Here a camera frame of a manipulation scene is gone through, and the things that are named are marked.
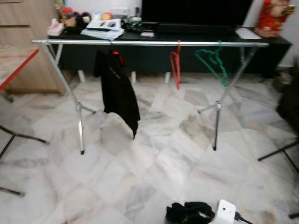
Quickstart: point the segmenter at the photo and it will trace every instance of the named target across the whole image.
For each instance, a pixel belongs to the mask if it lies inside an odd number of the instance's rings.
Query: tv screen
[[[142,21],[242,25],[252,0],[142,0]]]

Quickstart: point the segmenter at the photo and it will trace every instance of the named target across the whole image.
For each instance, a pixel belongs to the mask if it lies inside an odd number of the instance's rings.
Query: stuffed toy
[[[265,0],[255,32],[263,37],[280,36],[288,15],[294,13],[290,0]]]

